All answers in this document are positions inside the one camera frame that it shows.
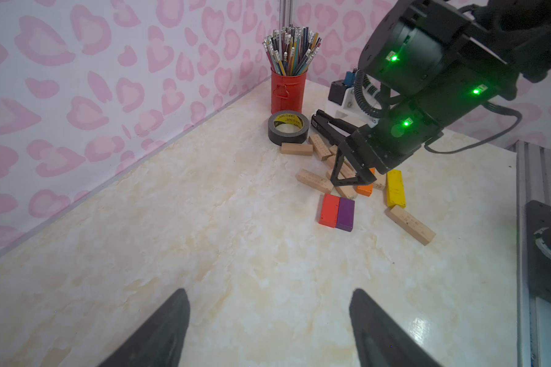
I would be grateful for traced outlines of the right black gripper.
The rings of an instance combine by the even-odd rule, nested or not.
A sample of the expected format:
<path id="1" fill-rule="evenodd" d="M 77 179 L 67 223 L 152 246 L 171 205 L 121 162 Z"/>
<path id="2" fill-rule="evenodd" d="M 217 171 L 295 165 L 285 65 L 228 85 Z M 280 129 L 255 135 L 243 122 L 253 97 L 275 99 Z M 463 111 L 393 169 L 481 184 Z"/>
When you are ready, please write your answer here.
<path id="1" fill-rule="evenodd" d="M 369 185 L 369 168 L 387 173 L 443 135 L 443 127 L 431 119 L 394 116 L 381 119 L 374 127 L 358 128 L 321 109 L 311 117 L 311 125 L 331 145 L 339 146 L 343 156 L 329 158 L 329 180 L 334 186 Z"/>

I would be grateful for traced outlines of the purple block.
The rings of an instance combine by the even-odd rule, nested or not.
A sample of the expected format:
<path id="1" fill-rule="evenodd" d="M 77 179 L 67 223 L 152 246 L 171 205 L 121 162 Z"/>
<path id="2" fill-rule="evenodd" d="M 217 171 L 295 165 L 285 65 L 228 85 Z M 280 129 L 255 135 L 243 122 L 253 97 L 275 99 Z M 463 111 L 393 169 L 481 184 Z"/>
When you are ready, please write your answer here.
<path id="1" fill-rule="evenodd" d="M 354 227 L 355 202 L 340 197 L 336 227 L 351 232 Z"/>

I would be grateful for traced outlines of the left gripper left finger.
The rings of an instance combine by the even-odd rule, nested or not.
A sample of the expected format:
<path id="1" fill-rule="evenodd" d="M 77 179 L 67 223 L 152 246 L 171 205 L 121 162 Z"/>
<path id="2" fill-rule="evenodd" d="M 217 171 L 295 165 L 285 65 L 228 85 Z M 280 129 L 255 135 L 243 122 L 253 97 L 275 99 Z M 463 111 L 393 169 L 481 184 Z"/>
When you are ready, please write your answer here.
<path id="1" fill-rule="evenodd" d="M 177 366 L 189 326 L 191 307 L 179 288 L 102 366 Z"/>

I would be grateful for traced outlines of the long natural wood block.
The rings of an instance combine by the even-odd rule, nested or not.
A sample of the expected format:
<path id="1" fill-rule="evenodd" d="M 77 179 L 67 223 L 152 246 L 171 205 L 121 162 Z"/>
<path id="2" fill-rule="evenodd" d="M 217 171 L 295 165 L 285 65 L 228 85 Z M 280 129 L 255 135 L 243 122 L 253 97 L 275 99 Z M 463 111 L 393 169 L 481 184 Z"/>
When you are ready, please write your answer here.
<path id="1" fill-rule="evenodd" d="M 424 225 L 401 206 L 393 206 L 387 211 L 388 217 L 418 242 L 427 246 L 434 240 L 436 233 Z"/>

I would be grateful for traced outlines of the red block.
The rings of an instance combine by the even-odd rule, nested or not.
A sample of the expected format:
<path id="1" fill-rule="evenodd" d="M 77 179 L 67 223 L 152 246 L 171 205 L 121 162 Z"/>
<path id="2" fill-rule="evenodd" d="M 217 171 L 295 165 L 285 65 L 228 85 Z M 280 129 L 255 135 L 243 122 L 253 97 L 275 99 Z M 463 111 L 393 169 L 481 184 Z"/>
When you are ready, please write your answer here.
<path id="1" fill-rule="evenodd" d="M 340 197 L 325 194 L 321 203 L 320 217 L 318 223 L 335 228 L 338 221 L 338 210 L 340 205 Z"/>

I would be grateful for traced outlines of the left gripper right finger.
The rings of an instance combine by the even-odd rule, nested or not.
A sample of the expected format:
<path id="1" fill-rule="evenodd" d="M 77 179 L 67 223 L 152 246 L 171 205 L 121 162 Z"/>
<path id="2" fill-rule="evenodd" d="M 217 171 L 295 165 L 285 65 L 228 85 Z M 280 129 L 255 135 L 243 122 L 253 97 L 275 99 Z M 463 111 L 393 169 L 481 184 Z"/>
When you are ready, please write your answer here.
<path id="1" fill-rule="evenodd" d="M 364 290 L 354 290 L 349 306 L 362 366 L 438 366 Z"/>

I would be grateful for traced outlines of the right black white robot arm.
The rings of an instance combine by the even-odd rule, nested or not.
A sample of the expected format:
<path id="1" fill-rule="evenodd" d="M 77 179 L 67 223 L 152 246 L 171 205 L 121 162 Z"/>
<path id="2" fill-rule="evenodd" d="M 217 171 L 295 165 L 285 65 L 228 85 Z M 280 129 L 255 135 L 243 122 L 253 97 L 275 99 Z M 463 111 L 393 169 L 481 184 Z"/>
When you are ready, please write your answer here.
<path id="1" fill-rule="evenodd" d="M 364 113 L 360 127 L 340 119 L 338 134 L 313 125 L 338 150 L 337 187 L 369 185 L 417 150 L 430 150 L 444 128 L 479 106 L 521 120 L 493 104 L 517 96 L 517 80 L 538 83 L 551 70 L 551 1 L 490 1 L 456 9 L 447 1 L 399 1 L 361 52 L 346 94 Z"/>

